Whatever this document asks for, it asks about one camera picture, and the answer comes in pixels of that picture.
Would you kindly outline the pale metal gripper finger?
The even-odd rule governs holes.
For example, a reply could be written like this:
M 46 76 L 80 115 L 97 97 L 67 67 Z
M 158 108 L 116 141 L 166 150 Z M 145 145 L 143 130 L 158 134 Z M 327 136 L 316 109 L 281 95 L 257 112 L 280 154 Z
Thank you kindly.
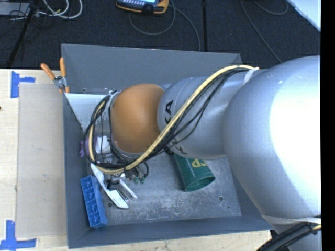
M 138 200 L 136 194 L 128 187 L 128 185 L 121 179 L 119 181 L 119 191 L 131 200 Z
M 116 189 L 116 191 L 119 193 L 119 195 L 122 197 L 123 201 L 125 203 L 129 202 L 129 197 L 127 192 L 124 190 L 123 186 L 119 185 Z

